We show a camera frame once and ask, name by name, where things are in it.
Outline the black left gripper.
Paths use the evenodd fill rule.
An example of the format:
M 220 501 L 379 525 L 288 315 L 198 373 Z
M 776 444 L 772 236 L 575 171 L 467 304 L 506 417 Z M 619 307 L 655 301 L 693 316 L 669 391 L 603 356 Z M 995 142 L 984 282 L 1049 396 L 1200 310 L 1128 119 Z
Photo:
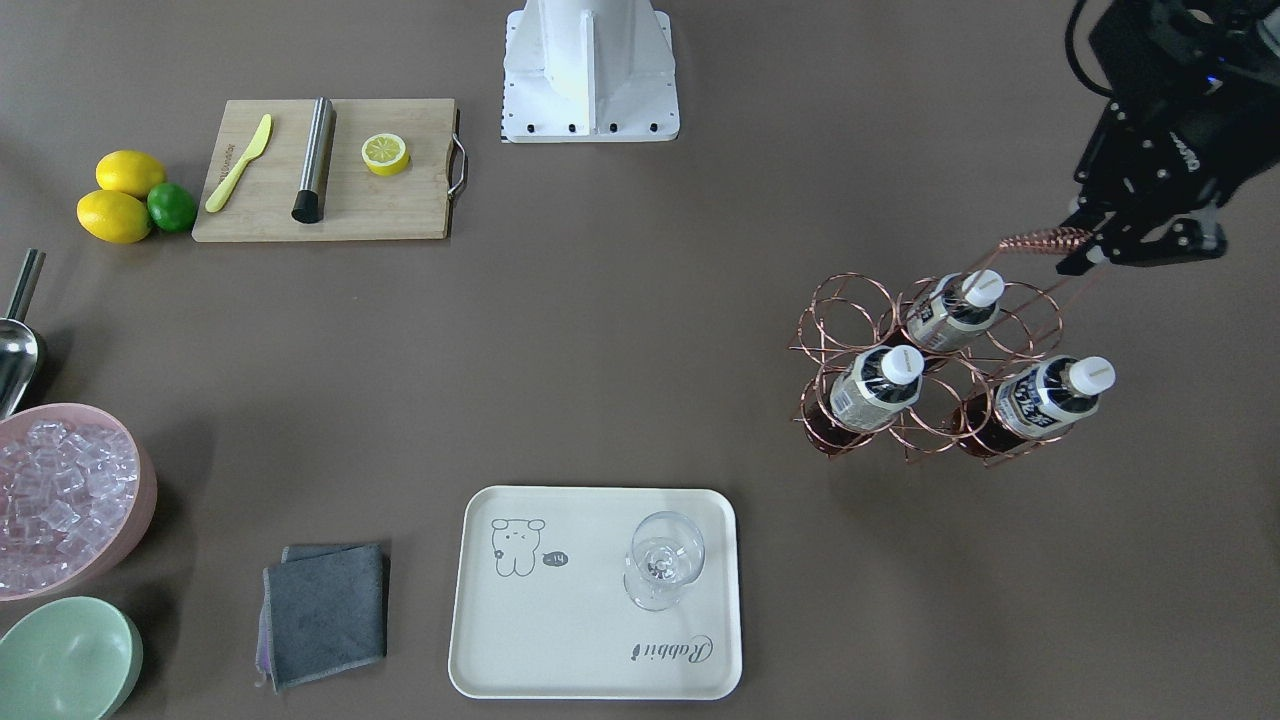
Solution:
M 1117 214 L 1120 231 L 1089 233 L 1056 273 L 1224 256 L 1217 213 L 1194 210 L 1277 165 L 1277 4 L 1111 1 L 1088 44 L 1106 104 L 1075 170 L 1076 206 Z

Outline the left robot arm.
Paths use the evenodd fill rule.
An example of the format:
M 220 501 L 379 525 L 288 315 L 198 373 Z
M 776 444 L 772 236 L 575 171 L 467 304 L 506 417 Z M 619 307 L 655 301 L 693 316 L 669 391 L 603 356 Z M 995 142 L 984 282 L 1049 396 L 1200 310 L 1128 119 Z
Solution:
M 1076 50 L 1083 10 L 1068 18 L 1066 59 L 1105 108 L 1065 220 L 1085 238 L 1057 273 L 1221 258 L 1219 211 L 1277 164 L 1277 4 L 1112 1 L 1088 36 L 1103 82 Z

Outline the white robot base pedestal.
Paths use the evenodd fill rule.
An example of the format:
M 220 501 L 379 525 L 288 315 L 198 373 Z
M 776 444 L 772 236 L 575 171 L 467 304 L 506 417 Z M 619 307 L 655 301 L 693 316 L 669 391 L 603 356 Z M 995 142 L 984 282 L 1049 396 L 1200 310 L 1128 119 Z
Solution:
M 504 23 L 500 140 L 677 138 L 671 18 L 649 1 L 527 1 Z

